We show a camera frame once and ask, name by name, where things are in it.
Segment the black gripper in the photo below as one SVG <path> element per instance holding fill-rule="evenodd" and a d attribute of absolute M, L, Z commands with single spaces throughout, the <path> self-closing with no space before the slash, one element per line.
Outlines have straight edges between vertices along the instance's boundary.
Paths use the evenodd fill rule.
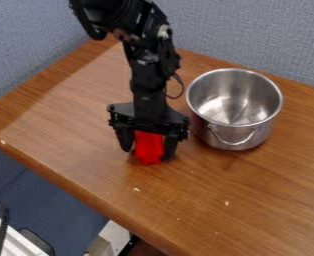
<path fill-rule="evenodd" d="M 132 102 L 109 104 L 107 110 L 121 149 L 131 151 L 135 131 L 165 135 L 163 161 L 171 161 L 179 140 L 188 138 L 189 118 L 168 105 L 165 92 L 135 93 Z"/>

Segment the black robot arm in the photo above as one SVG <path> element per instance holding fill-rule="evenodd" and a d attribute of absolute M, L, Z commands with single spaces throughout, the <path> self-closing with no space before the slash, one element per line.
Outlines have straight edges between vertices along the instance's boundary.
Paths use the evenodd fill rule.
<path fill-rule="evenodd" d="M 107 107 L 120 147 L 144 165 L 167 162 L 189 125 L 167 102 L 167 82 L 179 77 L 181 60 L 167 15 L 152 0 L 69 0 L 69 7 L 92 39 L 113 35 L 123 43 L 133 101 Z"/>

